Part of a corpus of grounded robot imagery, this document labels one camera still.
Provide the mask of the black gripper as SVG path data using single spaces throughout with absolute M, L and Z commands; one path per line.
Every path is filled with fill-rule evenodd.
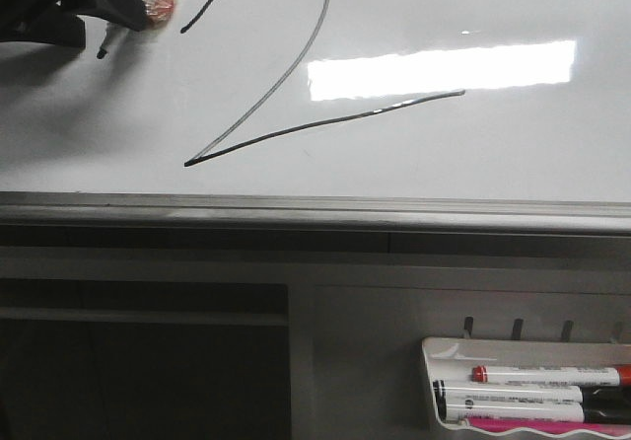
M 1 0 L 1 40 L 84 46 L 84 16 L 132 31 L 148 26 L 143 0 Z

